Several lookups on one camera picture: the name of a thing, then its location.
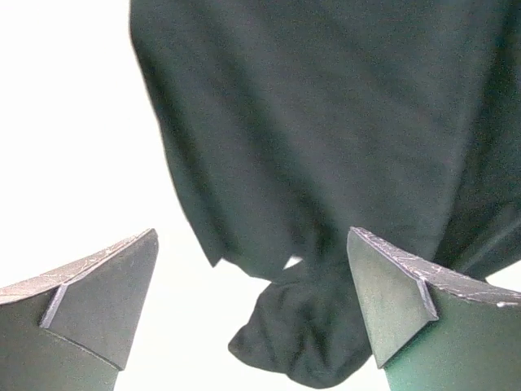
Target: black garment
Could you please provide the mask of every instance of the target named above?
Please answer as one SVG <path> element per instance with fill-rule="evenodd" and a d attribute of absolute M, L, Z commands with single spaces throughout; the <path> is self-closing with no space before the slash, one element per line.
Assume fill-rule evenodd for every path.
<path fill-rule="evenodd" d="M 132 0 L 201 246 L 274 281 L 230 344 L 238 358 L 323 388 L 369 357 L 350 226 L 477 278 L 521 258 L 519 8 Z M 304 263 L 282 273 L 290 255 Z"/>

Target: white background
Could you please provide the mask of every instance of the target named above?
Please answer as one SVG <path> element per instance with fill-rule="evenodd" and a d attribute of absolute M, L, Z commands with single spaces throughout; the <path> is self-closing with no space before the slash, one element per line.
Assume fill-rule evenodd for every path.
<path fill-rule="evenodd" d="M 213 270 L 199 249 L 127 24 L 126 0 L 0 2 L 0 286 L 154 227 L 160 257 L 116 390 L 304 390 L 227 351 L 266 282 Z M 518 264 L 493 282 L 521 290 L 520 277 Z M 371 360 L 337 389 L 387 387 Z"/>

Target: crumpled fabric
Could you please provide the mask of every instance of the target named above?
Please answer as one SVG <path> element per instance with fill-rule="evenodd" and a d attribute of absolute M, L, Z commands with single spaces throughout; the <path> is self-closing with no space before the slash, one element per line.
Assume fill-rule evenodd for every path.
<path fill-rule="evenodd" d="M 131 0 L 177 197 L 272 283 L 230 343 L 310 387 L 370 348 L 350 226 L 475 278 L 521 258 L 519 1 Z M 290 256 L 302 257 L 284 270 Z"/>

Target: dark fabric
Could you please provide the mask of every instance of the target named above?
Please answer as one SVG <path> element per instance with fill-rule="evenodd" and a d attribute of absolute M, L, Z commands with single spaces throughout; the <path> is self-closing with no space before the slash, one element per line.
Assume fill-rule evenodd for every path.
<path fill-rule="evenodd" d="M 315 388 L 367 359 L 350 226 L 481 279 L 521 258 L 519 7 L 131 1 L 203 250 L 273 281 L 236 357 Z M 304 263 L 282 272 L 291 255 Z"/>

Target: black cloth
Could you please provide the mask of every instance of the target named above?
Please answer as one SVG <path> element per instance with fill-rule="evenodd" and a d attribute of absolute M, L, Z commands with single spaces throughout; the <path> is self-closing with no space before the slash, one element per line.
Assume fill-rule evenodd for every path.
<path fill-rule="evenodd" d="M 208 260 L 273 281 L 230 343 L 239 359 L 325 388 L 370 356 L 350 226 L 481 279 L 521 258 L 519 8 L 131 0 Z"/>

